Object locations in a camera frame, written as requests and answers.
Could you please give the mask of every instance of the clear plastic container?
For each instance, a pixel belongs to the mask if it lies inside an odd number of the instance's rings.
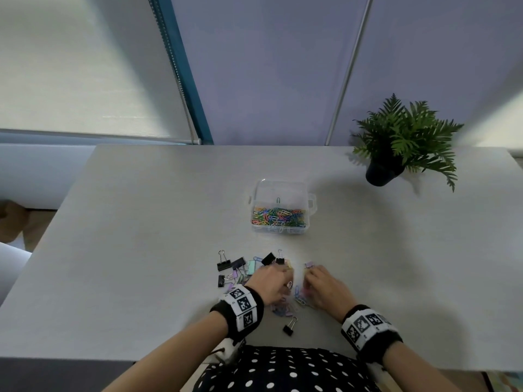
[[[280,234],[304,234],[317,210],[316,195],[302,182],[260,180],[250,204],[253,229]]]

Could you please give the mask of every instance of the forearm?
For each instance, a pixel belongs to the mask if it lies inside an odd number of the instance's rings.
[[[395,342],[387,349],[383,365],[403,392],[460,392],[402,342]]]
[[[180,390],[226,336],[225,318],[213,311],[136,362],[104,392]]]

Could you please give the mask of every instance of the black and white polka dot fabric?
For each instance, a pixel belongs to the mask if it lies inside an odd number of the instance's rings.
[[[209,365],[193,391],[380,392],[380,389],[363,363],[337,353],[246,345],[237,363]]]

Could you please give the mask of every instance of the person's left hand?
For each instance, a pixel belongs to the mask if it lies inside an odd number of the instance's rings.
[[[245,284],[260,295],[265,305],[276,303],[290,294],[287,284],[294,279],[294,270],[286,265],[266,265],[256,270]]]

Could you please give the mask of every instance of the black wristband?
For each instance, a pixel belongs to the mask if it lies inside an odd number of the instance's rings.
[[[264,313],[264,302],[256,290],[240,285],[227,293],[211,311],[225,317],[229,328],[227,337],[236,343],[258,327]]]
[[[384,316],[362,304],[356,305],[343,318],[342,335],[363,362],[381,365],[387,349],[396,341],[403,342]]]

